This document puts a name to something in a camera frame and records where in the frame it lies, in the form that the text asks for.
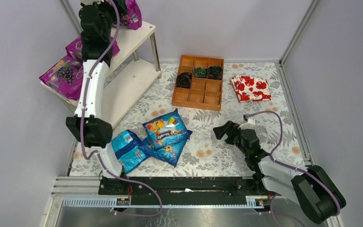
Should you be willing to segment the purple grape candy bag front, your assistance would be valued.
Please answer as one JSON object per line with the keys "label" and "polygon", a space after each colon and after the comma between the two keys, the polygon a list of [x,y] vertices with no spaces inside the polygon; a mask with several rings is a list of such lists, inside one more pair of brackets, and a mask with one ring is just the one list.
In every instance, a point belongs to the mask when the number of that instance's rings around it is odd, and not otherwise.
{"label": "purple grape candy bag front", "polygon": [[[70,56],[72,59],[78,61],[78,62],[82,62],[82,40],[81,40],[81,36],[77,37],[75,40],[73,40],[71,43],[69,43],[66,47],[65,50],[67,52],[67,55]],[[117,42],[115,41],[114,45],[113,45],[113,50],[112,50],[112,57],[116,56],[118,53],[120,52],[120,48],[117,44]]]}

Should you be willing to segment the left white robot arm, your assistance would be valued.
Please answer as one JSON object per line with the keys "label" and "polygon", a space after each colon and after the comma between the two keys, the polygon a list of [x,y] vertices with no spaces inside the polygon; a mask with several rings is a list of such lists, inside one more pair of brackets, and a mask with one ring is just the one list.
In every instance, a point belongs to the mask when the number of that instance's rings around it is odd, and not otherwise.
{"label": "left white robot arm", "polygon": [[102,99],[120,29],[120,14],[112,0],[83,0],[81,6],[83,82],[74,115],[67,117],[65,123],[80,142],[84,159],[96,156],[103,176],[119,179],[123,167],[111,144],[113,127],[103,120]]}

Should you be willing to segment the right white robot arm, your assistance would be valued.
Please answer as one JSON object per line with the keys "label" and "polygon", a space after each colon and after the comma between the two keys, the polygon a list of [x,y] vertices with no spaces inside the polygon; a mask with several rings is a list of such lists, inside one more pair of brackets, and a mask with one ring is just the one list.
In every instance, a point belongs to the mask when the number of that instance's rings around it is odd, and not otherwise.
{"label": "right white robot arm", "polygon": [[218,140],[226,136],[225,142],[244,154],[258,189],[281,194],[295,202],[316,224],[338,214],[346,206],[344,196],[322,167],[295,167],[272,158],[260,146],[254,125],[253,119],[243,124],[228,121],[214,127],[213,132]]}

